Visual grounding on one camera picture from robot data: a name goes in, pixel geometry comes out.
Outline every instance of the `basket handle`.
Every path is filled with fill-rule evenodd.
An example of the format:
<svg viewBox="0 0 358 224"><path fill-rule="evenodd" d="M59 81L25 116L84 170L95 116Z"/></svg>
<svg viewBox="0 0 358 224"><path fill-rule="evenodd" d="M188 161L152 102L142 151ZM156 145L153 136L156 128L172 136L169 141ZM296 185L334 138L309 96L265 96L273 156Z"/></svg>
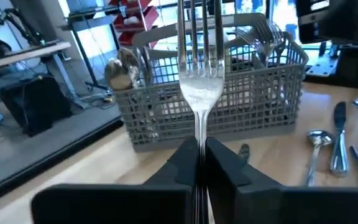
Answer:
<svg viewBox="0 0 358 224"><path fill-rule="evenodd" d="M222 24L223 27L237 27L237 26L252 26L255 19L260 19L263 16L261 13L243 13L223 15ZM202 30L202 19L197 20L197 30ZM191 34L191 21L185 22L186 34ZM211 29L214 27L214 17L208 18L208 27ZM167 37L173 37L178 35L177 24L171 24L168 26L159 27L156 29L148 30L147 32L141 32L135 34L132 44L136 47L143 47L148 43L165 39Z"/></svg>

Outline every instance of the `spoon bowl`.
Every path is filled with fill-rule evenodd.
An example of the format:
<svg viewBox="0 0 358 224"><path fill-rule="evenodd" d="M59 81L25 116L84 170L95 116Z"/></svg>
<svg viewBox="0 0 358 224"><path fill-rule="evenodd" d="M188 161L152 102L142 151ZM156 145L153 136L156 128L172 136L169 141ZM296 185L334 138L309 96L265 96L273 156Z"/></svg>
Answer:
<svg viewBox="0 0 358 224"><path fill-rule="evenodd" d="M314 172L317 166L318 152L321 146L327 146L334 142L334 137L331 133L323 130L312 130L308 133L308 140L312 143L313 153L310 162L308 176L305 180L305 185L311 187L314 185Z"/></svg>

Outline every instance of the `cutlery basket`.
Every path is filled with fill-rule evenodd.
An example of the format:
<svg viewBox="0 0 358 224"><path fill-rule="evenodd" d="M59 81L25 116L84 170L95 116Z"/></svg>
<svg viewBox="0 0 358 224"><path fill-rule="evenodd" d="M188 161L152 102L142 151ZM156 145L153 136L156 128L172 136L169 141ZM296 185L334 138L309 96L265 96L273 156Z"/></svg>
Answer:
<svg viewBox="0 0 358 224"><path fill-rule="evenodd" d="M137 34L135 40L142 40L138 45L141 47L145 40L155 41L158 33L170 29L175 30L175 24ZM235 141L294 131L308 57L286 36L280 60L274 53L268 68L263 69L254 69L253 50L242 39L225 43L225 85L208 116L208 136ZM114 92L137 152L173 149L195 133L193 112L179 86L177 52L150 49L149 55L153 84Z"/></svg>

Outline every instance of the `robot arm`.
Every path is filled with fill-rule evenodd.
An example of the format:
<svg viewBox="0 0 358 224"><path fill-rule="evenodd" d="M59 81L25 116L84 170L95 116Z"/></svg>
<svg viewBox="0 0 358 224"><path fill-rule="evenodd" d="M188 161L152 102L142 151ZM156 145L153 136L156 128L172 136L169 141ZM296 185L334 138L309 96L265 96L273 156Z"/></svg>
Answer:
<svg viewBox="0 0 358 224"><path fill-rule="evenodd" d="M16 22L14 16L22 22L24 28ZM44 37L24 19L19 10L5 9L2 14L0 14L0 26L4 25L5 21L11 22L30 45L45 45Z"/></svg>

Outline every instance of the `plastic grid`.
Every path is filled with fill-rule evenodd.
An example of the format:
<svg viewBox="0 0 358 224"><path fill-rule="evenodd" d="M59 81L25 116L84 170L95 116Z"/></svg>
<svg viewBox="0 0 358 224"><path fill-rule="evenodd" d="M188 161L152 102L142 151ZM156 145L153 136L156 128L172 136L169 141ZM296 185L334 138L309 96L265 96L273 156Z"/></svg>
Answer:
<svg viewBox="0 0 358 224"><path fill-rule="evenodd" d="M292 41L277 65L254 70L248 58L252 48L226 50L223 94L208 117L208 135L239 133L294 125L304 78L302 50ZM194 115L181 94L177 58L152 58L154 85L116 92L131 141L136 145L184 139L194 134ZM188 66L191 66L191 55Z"/></svg>

